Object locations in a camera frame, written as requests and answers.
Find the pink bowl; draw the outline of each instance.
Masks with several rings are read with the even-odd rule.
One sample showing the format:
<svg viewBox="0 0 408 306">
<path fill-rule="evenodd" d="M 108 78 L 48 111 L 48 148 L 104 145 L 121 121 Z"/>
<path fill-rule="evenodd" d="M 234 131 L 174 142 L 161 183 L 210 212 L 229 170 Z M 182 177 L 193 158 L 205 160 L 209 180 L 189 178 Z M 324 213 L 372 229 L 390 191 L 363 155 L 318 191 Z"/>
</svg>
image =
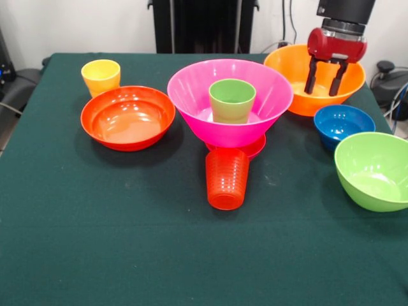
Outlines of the pink bowl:
<svg viewBox="0 0 408 306">
<path fill-rule="evenodd" d="M 256 88 L 256 98 L 246 124 L 212 121 L 208 89 L 215 81 L 237 78 Z M 258 140 L 290 106 L 293 91 L 277 71 L 240 59 L 197 62 L 176 72 L 167 93 L 193 133 L 216 147 L 236 148 Z"/>
</svg>

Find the plastic bowl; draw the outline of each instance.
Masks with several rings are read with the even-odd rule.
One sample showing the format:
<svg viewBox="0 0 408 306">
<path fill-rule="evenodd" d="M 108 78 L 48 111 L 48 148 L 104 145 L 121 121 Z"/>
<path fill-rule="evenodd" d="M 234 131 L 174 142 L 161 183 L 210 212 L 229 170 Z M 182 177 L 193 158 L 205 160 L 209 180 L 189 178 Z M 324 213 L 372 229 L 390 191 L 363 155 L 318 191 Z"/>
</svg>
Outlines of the plastic bowl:
<svg viewBox="0 0 408 306">
<path fill-rule="evenodd" d="M 339 65 L 319 62 L 317 64 L 316 84 L 312 94 L 304 92 L 309 74 L 310 55 L 307 45 L 293 45 L 279 48 L 269 54 L 264 64 L 282 73 L 291 83 L 295 96 L 289 111 L 302 116 L 312 117 L 322 107 L 341 104 L 365 82 L 363 67 L 349 64 L 344 73 L 339 93 L 329 96 L 330 86 L 339 69 Z"/>
<path fill-rule="evenodd" d="M 153 88 L 125 86 L 91 99 L 81 113 L 85 132 L 108 148 L 137 151 L 163 137 L 175 117 L 169 97 Z"/>
<path fill-rule="evenodd" d="M 254 106 L 246 124 L 212 121 L 208 89 L 215 81 L 237 78 L 256 89 Z M 244 147 L 258 140 L 288 109 L 293 90 L 278 72 L 240 59 L 214 59 L 187 66 L 170 79 L 168 95 L 193 133 L 216 147 Z"/>
<path fill-rule="evenodd" d="M 339 143 L 335 164 L 346 193 L 374 212 L 408 207 L 408 141 L 384 133 L 358 133 Z"/>
<path fill-rule="evenodd" d="M 375 123 L 362 110 L 349 105 L 330 105 L 314 116 L 323 146 L 334 151 L 344 138 L 361 132 L 374 132 Z"/>
</svg>

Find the light green bowl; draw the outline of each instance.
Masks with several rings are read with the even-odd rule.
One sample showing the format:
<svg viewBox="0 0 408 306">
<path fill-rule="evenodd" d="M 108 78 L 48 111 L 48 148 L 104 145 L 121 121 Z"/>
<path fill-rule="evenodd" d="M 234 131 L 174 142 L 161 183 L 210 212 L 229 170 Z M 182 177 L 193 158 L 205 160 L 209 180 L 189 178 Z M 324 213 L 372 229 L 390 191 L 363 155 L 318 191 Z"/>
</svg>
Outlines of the light green bowl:
<svg viewBox="0 0 408 306">
<path fill-rule="evenodd" d="M 340 142 L 335 163 L 346 193 L 374 212 L 408 208 L 408 141 L 384 133 L 358 133 Z"/>
</svg>

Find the inverted cup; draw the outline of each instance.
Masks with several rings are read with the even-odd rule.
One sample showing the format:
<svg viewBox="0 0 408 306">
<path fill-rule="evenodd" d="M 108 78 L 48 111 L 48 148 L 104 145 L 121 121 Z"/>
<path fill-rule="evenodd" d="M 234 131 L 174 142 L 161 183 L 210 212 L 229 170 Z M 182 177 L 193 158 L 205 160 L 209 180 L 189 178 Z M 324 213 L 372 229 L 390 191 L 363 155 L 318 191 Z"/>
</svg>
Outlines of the inverted cup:
<svg viewBox="0 0 408 306">
<path fill-rule="evenodd" d="M 219 148 L 205 158 L 207 196 L 211 206 L 234 210 L 244 202 L 249 158 L 238 149 Z"/>
</svg>

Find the plastic cup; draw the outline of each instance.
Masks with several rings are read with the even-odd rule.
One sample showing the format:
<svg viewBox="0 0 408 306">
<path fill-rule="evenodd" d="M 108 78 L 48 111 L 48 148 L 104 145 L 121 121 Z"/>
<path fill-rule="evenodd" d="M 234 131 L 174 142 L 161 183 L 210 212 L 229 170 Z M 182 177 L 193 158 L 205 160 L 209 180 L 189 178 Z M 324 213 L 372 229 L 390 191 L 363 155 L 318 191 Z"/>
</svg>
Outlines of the plastic cup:
<svg viewBox="0 0 408 306">
<path fill-rule="evenodd" d="M 249 158 L 238 149 L 219 148 L 205 159 L 207 196 L 211 206 L 234 210 L 244 202 Z"/>
<path fill-rule="evenodd" d="M 235 78 L 219 80 L 210 86 L 210 102 L 214 122 L 243 124 L 248 122 L 256 89 Z"/>
<path fill-rule="evenodd" d="M 120 86 L 120 66 L 109 59 L 88 62 L 81 74 L 92 98 Z"/>
</svg>

